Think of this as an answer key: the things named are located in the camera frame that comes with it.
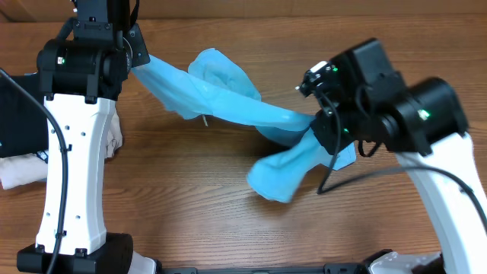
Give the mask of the light blue t-shirt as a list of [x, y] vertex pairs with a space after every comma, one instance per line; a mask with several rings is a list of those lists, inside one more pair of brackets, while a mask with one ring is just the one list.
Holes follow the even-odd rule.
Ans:
[[285, 146], [286, 151], [259, 159], [247, 174], [250, 187], [270, 201], [290, 202], [317, 165], [339, 170], [356, 160], [354, 145], [348, 145], [332, 163], [332, 155], [310, 129], [313, 116], [263, 102], [247, 74], [216, 49], [202, 51], [186, 71], [151, 56], [132, 73], [167, 110], [184, 119], [213, 116], [253, 126]]

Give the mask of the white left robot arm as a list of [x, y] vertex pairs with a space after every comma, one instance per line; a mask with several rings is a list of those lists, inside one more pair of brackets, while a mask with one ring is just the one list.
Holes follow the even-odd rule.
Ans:
[[131, 235], [103, 219], [107, 135], [123, 82], [149, 62], [138, 25], [76, 22], [48, 41], [37, 67], [48, 116], [46, 200], [33, 244], [17, 254], [29, 273], [159, 273], [161, 263], [134, 250]]

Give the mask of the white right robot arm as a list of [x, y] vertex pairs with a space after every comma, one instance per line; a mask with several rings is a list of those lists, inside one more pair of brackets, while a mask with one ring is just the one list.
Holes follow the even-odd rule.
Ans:
[[320, 75], [301, 86], [320, 104], [312, 129], [336, 153], [352, 142], [384, 145], [418, 190], [438, 237], [435, 255], [383, 252], [367, 273], [484, 273], [486, 195], [468, 122], [453, 89], [439, 78], [408, 87], [398, 74], [371, 81]]

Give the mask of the black folded garment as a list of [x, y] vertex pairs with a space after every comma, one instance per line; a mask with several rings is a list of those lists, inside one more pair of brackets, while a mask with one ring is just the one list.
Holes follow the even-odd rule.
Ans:
[[27, 155], [47, 148], [46, 116], [1, 78], [1, 157]]

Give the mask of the beige folded garment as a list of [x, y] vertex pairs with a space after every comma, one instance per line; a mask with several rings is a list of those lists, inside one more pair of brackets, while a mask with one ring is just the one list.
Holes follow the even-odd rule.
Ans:
[[[115, 111], [107, 133], [105, 158], [112, 158], [123, 145], [123, 135], [119, 116]], [[13, 156], [1, 159], [1, 185], [4, 190], [37, 181], [46, 181], [48, 173], [49, 151]]]

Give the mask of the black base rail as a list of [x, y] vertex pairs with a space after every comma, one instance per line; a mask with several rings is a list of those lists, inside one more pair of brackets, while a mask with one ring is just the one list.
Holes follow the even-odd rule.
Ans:
[[271, 268], [197, 269], [163, 268], [162, 274], [368, 274], [361, 263], [327, 263], [324, 266], [288, 266]]

